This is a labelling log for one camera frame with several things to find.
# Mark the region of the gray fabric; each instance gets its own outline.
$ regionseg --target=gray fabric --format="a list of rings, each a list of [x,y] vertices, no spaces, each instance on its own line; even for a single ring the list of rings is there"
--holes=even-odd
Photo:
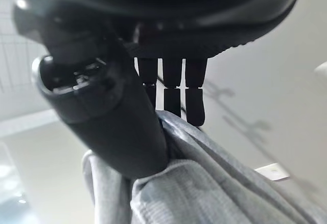
[[[84,157],[95,224],[327,223],[319,207],[283,192],[198,129],[158,115],[175,155],[164,171],[130,183],[92,153]]]

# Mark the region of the white ceiling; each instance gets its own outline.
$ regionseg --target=white ceiling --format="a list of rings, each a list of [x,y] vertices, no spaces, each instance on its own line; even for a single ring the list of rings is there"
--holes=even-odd
[[[32,61],[46,50],[17,35],[11,5],[12,0],[0,0],[0,120],[48,108],[30,78]]]

